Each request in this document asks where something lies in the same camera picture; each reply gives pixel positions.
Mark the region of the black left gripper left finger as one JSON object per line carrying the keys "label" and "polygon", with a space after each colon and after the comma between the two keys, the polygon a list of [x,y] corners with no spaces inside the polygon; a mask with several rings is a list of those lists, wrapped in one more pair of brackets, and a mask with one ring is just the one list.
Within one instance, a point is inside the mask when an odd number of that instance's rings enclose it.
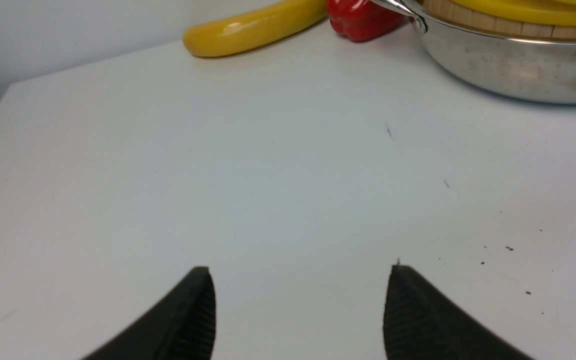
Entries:
{"label": "black left gripper left finger", "polygon": [[87,360],[210,360],[217,296],[210,269],[197,266],[158,303]]}

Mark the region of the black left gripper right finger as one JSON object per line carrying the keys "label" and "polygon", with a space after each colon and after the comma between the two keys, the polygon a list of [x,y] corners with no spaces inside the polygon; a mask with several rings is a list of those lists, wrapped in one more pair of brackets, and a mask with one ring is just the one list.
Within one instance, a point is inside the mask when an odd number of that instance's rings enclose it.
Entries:
{"label": "black left gripper right finger", "polygon": [[409,265],[393,265],[382,338],[389,360],[526,360]]}

